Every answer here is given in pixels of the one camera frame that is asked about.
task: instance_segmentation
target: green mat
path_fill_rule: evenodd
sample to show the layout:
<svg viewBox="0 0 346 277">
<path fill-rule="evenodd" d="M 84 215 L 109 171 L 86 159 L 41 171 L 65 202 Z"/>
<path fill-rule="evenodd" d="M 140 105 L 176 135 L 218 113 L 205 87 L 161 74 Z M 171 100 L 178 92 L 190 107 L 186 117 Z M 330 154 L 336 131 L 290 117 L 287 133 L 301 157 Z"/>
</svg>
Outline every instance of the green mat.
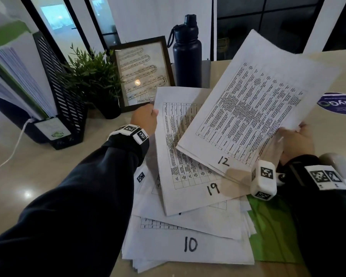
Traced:
<svg viewBox="0 0 346 277">
<path fill-rule="evenodd" d="M 254 259 L 304 264 L 290 209 L 278 196 L 262 201 L 247 196 L 257 234 L 250 237 Z"/>
</svg>

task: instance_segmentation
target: purple oval sticker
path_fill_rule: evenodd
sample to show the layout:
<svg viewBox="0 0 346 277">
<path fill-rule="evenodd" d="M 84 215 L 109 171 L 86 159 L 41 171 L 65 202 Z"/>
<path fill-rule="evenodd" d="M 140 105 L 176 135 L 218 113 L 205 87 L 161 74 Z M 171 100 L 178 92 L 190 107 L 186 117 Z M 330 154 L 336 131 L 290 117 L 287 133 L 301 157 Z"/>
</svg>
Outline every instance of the purple oval sticker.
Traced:
<svg viewBox="0 0 346 277">
<path fill-rule="evenodd" d="M 328 111 L 346 114 L 346 94 L 339 92 L 327 92 L 317 103 L 323 109 Z"/>
</svg>

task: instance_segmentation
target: file holder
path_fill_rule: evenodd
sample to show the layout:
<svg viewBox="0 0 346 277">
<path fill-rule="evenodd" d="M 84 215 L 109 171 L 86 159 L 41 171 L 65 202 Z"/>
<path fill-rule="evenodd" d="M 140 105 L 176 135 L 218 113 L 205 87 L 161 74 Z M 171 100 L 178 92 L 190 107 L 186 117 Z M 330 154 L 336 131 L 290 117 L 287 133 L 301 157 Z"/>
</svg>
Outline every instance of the file holder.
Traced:
<svg viewBox="0 0 346 277">
<path fill-rule="evenodd" d="M 87 106 L 75 93 L 67 90 L 59 81 L 57 73 L 65 72 L 65 69 L 60 64 L 60 60 L 56 57 L 42 33 L 34 33 L 33 38 L 54 96 L 55 105 L 58 111 L 56 117 L 59 118 L 71 134 L 59 139 L 49 140 L 35 126 L 35 123 L 29 123 L 24 132 L 36 143 L 50 143 L 55 149 L 64 149 L 79 144 L 83 141 L 87 118 Z M 26 111 L 1 98 L 0 111 L 20 129 L 22 129 L 24 123 L 31 118 Z"/>
</svg>

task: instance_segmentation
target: framed chain necklace picture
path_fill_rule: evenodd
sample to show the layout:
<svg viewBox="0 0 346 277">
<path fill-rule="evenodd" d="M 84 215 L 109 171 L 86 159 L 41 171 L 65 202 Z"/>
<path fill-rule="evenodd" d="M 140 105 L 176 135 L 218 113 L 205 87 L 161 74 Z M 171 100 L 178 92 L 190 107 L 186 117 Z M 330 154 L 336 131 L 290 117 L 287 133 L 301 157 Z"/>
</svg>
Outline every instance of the framed chain necklace picture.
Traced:
<svg viewBox="0 0 346 277">
<path fill-rule="evenodd" d="M 175 86 L 165 36 L 111 46 L 122 80 L 123 112 L 155 100 L 160 86 Z"/>
</svg>

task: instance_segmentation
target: black sleeve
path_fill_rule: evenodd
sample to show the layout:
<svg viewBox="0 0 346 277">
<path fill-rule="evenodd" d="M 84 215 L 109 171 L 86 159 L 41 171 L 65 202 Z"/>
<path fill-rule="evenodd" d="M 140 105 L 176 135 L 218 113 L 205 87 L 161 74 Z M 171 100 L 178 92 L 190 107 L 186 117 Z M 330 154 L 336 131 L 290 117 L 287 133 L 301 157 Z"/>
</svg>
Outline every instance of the black sleeve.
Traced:
<svg viewBox="0 0 346 277">
<path fill-rule="evenodd" d="M 0 276 L 109 277 L 132 211 L 148 140 L 113 135 L 0 235 Z"/>
<path fill-rule="evenodd" d="M 313 276 L 346 276 L 346 190 L 320 191 L 304 168 L 320 165 L 314 155 L 286 164 L 278 194 L 289 204 L 300 251 Z"/>
</svg>

